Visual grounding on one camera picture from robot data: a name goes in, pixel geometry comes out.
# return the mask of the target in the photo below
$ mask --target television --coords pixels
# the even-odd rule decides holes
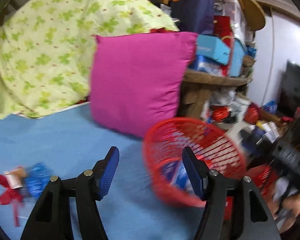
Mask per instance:
[[[282,79],[278,111],[293,117],[298,107],[300,107],[300,66],[288,61]]]

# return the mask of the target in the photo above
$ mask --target red plastic laundry basket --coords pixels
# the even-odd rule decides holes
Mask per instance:
[[[169,204],[204,207],[196,195],[188,194],[162,176],[162,166],[182,158],[182,150],[190,146],[198,159],[210,169],[226,177],[240,179],[246,172],[245,158],[222,130],[212,124],[191,118],[172,118],[154,125],[146,134],[143,144],[146,166],[156,194]],[[231,207],[225,217],[231,216]]]

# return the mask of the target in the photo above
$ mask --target green floral blanket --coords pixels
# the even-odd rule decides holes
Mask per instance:
[[[45,116],[86,97],[93,35],[162,27],[177,30],[147,0],[30,0],[0,27],[0,118]]]

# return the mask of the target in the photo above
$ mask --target red bow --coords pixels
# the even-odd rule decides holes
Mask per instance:
[[[6,191],[0,196],[0,205],[13,204],[13,214],[15,226],[19,226],[18,203],[22,203],[23,196],[16,189],[11,189],[5,176],[0,175],[0,185],[6,188]]]

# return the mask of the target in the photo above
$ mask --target magenta cushion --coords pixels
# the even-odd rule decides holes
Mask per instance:
[[[196,38],[189,32],[96,36],[90,79],[93,119],[144,137],[152,125],[174,117]]]

